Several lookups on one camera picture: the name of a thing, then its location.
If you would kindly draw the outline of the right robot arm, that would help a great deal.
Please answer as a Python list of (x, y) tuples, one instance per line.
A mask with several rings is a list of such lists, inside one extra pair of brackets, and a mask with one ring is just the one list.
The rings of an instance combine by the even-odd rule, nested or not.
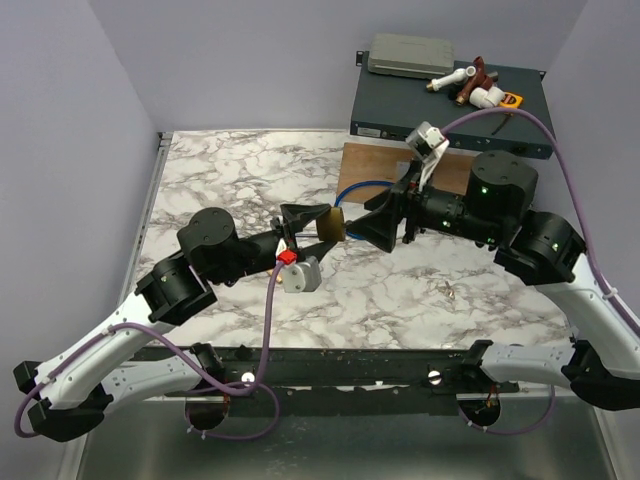
[(418, 181), (412, 165), (366, 202), (366, 215), (347, 231), (387, 253), (400, 224), (406, 243), (434, 230), (488, 247), (496, 264), (549, 298), (578, 333), (559, 347), (477, 341), (460, 367), (462, 384), (474, 392), (494, 382), (546, 384), (604, 410), (637, 408), (639, 339), (598, 284), (581, 235), (563, 217), (532, 210), (537, 171), (511, 153), (489, 151), (473, 159), (464, 194)]

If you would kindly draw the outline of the white pipe elbow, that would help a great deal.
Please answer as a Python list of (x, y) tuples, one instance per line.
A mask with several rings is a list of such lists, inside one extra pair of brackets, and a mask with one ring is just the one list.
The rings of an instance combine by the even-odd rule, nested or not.
[(493, 85), (489, 89), (476, 87), (469, 95), (469, 103), (478, 109), (490, 109), (499, 107), (506, 92)]

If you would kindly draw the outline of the silver key with ring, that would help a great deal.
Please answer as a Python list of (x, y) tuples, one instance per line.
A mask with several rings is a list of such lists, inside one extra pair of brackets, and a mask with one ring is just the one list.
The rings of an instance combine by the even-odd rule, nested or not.
[(450, 300), (454, 300), (455, 299), (455, 290), (454, 288), (449, 284), (448, 281), (445, 281), (442, 285), (440, 285), (438, 287), (438, 290), (448, 299)]

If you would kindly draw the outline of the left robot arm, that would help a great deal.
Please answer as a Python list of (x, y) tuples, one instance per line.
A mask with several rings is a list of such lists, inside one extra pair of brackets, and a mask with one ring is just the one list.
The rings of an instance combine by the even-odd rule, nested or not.
[[(23, 361), (13, 370), (24, 394), (14, 431), (21, 438), (67, 442), (98, 426), (118, 406), (166, 393), (249, 396), (263, 388), (277, 284), (290, 293), (313, 292), (319, 263), (334, 247), (324, 240), (299, 248), (297, 233), (329, 217), (329, 204), (283, 204), (268, 231), (241, 238), (219, 207), (196, 212), (177, 233), (179, 250), (158, 262), (135, 290), (73, 347), (48, 361)], [(213, 349), (186, 352), (166, 337), (213, 305), (216, 285), (263, 272), (266, 294), (260, 359), (252, 379), (229, 382)]]

